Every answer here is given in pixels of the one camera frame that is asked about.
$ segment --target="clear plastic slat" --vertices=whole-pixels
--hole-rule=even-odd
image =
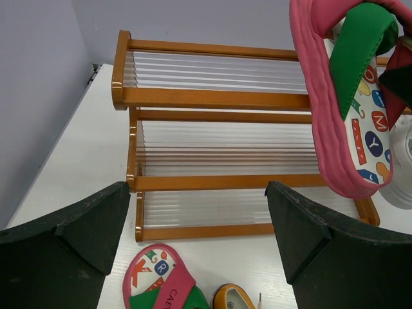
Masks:
[[[359,218],[353,200],[329,188],[297,188],[314,201]],[[270,223],[264,189],[147,192],[145,227],[197,227]]]
[[[298,62],[134,52],[129,87],[306,93]]]
[[[309,125],[143,122],[147,176],[318,173]]]

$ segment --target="white shoe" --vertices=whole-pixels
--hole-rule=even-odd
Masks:
[[[412,209],[412,116],[402,115],[390,133],[392,182],[379,192],[401,209]]]

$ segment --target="red strap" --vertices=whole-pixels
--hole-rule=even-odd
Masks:
[[[153,309],[182,309],[196,281],[184,264],[177,264],[160,288]]]

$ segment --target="green strap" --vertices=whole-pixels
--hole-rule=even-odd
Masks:
[[[155,306],[157,295],[159,294],[160,288],[152,290],[150,292],[145,292],[132,296],[129,299],[131,309],[152,309]],[[203,292],[194,286],[186,300],[185,305],[182,309],[209,309],[209,304],[203,294]]]
[[[330,57],[330,73],[343,120],[372,58],[390,51],[397,39],[398,24],[385,8],[361,3],[348,11]]]

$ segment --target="wooden frame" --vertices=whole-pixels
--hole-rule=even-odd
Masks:
[[[245,122],[265,124],[310,124],[309,113],[256,113],[253,111],[309,111],[308,95],[287,93],[257,93],[240,91],[148,89],[124,86],[126,57],[129,52],[179,53],[190,55],[216,55],[225,57],[298,61],[295,51],[267,48],[246,48],[210,44],[189,44],[132,40],[127,31],[118,36],[115,65],[112,76],[113,104],[117,110],[129,108],[130,131],[126,180],[137,192],[136,241],[249,236],[271,234],[271,223],[252,225],[225,225],[214,227],[173,227],[145,229],[144,198],[149,191],[223,190],[265,188],[270,180],[279,180],[291,187],[325,186],[319,174],[293,175],[232,175],[232,176],[145,176],[146,150],[142,121],[179,122]],[[379,57],[378,65],[385,66],[388,58]],[[145,110],[140,108],[186,108],[181,110]],[[220,109],[202,111],[196,109]],[[223,109],[242,109],[228,112]],[[139,160],[136,147],[139,146]],[[365,223],[379,226],[380,219],[372,200],[355,200],[359,218]]]

